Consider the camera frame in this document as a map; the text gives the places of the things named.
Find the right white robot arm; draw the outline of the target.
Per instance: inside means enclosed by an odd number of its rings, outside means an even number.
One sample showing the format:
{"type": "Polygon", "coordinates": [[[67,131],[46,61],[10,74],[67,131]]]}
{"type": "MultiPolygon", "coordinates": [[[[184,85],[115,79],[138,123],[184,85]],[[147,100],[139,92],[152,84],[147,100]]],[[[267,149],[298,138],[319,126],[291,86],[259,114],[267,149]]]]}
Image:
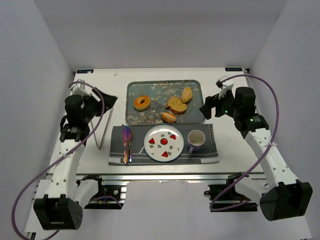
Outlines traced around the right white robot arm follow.
{"type": "Polygon", "coordinates": [[[256,113],[255,100],[252,88],[238,87],[235,93],[222,90],[206,97],[200,108],[206,119],[212,117],[212,109],[215,109],[215,117],[227,115],[234,120],[236,129],[258,159],[252,168],[261,165],[267,180],[266,186],[261,185],[249,177],[249,170],[230,175],[226,188],[212,199],[212,203],[225,194],[235,198],[244,196],[260,206],[268,221],[304,216],[313,189],[308,182],[301,182],[286,164],[273,142],[267,121],[256,113]]]}

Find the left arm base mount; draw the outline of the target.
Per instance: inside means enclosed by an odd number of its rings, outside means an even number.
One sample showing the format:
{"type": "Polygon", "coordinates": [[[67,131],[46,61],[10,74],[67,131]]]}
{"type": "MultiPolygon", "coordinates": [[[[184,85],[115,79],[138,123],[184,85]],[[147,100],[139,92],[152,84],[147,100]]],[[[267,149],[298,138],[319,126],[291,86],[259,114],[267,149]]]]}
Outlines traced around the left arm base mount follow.
{"type": "Polygon", "coordinates": [[[120,210],[124,204],[127,192],[127,183],[114,180],[106,180],[102,175],[77,176],[77,187],[86,180],[94,180],[97,183],[97,193],[84,207],[92,210],[120,210]]]}

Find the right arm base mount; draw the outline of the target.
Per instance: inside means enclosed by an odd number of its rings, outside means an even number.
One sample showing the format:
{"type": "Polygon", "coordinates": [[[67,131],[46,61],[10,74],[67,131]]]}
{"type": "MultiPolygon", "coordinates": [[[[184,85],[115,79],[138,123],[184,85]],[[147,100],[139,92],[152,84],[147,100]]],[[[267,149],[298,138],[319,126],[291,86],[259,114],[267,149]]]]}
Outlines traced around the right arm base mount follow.
{"type": "MultiPolygon", "coordinates": [[[[220,194],[225,188],[232,184],[236,179],[242,175],[241,172],[229,175],[224,184],[210,184],[208,185],[209,190],[203,192],[203,194],[209,197],[209,200],[212,202],[214,198],[220,194]]],[[[249,201],[247,197],[236,193],[235,187],[233,186],[228,192],[224,193],[218,201],[210,208],[210,211],[213,213],[213,209],[228,208],[222,210],[221,212],[257,212],[258,206],[254,202],[248,202],[238,207],[230,208],[230,206],[236,206],[238,204],[249,201]]]]}

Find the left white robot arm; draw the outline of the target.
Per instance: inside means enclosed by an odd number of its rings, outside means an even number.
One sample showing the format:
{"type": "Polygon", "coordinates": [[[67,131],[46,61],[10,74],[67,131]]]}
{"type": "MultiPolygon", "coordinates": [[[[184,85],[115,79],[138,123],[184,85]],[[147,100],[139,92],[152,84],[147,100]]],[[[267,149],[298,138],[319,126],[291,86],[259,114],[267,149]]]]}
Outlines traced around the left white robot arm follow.
{"type": "Polygon", "coordinates": [[[97,88],[92,93],[74,89],[64,100],[65,116],[60,122],[60,162],[54,166],[51,182],[33,210],[44,230],[77,230],[82,224],[83,209],[98,193],[96,180],[76,185],[80,158],[90,135],[89,123],[102,117],[117,101],[97,88]]]}

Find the metal tongs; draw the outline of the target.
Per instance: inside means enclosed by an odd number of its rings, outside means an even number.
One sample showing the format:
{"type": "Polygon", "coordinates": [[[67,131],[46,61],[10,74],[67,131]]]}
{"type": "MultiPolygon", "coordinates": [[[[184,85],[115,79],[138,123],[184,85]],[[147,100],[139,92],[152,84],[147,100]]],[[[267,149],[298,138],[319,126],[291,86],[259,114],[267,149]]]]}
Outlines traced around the metal tongs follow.
{"type": "Polygon", "coordinates": [[[111,123],[114,108],[108,110],[102,117],[102,120],[93,134],[96,147],[100,150],[105,142],[107,131],[111,123]]]}

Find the sliced bread loaf piece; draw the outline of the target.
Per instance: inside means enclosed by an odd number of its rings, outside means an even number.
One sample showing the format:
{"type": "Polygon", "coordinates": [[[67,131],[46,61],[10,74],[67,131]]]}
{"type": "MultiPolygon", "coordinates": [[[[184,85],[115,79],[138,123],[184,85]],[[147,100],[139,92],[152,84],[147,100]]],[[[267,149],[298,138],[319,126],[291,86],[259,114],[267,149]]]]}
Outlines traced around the sliced bread loaf piece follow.
{"type": "Polygon", "coordinates": [[[179,115],[183,114],[187,110],[187,105],[183,103],[180,98],[172,96],[167,102],[166,109],[179,115]]]}

